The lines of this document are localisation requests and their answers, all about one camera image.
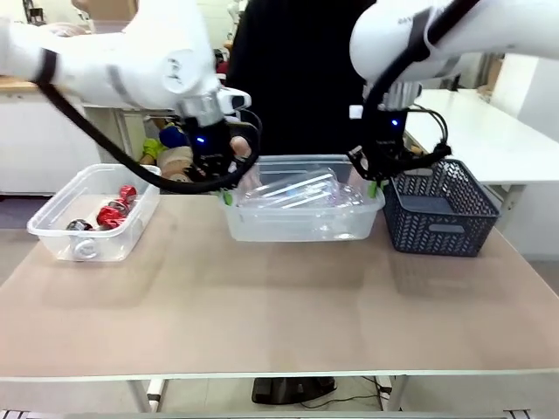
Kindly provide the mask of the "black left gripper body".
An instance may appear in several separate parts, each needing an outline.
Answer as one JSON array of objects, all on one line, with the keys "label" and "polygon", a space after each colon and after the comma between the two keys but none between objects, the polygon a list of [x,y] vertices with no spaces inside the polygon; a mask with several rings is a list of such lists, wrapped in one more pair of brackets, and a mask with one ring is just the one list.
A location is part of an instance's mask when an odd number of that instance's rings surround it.
[{"label": "black left gripper body", "polygon": [[205,166],[210,172],[207,182],[183,184],[184,189],[221,189],[239,183],[238,175],[230,172],[236,156],[230,146],[235,136],[246,136],[246,123],[243,121],[221,120],[216,124],[202,127],[195,118],[183,122],[183,131],[192,152],[191,164]]}]

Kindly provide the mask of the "person's right hand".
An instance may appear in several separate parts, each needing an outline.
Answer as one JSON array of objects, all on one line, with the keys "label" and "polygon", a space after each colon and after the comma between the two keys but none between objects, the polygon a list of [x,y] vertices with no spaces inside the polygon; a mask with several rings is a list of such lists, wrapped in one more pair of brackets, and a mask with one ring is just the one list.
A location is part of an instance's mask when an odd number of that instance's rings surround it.
[{"label": "person's right hand", "polygon": [[242,136],[235,136],[230,141],[233,154],[238,158],[247,158],[251,155],[252,149],[248,141]]}]

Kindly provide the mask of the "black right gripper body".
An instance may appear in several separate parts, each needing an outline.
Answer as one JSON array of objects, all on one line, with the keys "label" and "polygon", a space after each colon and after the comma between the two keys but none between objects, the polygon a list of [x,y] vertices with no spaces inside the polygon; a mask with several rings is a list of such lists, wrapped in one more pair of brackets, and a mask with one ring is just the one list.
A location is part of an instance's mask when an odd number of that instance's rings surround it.
[{"label": "black right gripper body", "polygon": [[367,177],[393,177],[404,171],[409,153],[404,147],[408,110],[369,110],[362,113],[362,151]]}]

